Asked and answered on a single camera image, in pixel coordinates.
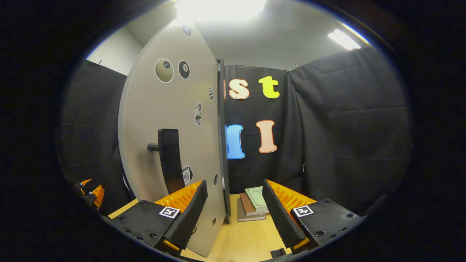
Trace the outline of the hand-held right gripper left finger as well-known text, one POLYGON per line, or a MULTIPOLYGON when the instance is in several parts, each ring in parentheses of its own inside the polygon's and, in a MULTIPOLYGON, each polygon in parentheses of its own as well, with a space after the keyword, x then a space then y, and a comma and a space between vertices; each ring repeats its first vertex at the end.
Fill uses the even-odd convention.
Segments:
POLYGON ((114 218, 103 219, 137 242, 180 255, 187 248, 207 199, 207 182, 201 180, 156 202, 141 200, 114 218))

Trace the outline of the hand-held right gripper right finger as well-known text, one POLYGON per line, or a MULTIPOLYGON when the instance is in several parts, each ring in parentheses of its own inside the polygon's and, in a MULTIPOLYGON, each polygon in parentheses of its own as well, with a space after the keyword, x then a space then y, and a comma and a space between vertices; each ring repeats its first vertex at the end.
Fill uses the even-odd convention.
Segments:
POLYGON ((293 255, 324 246, 364 221, 332 199, 315 201, 268 179, 263 180, 262 197, 284 246, 293 255))

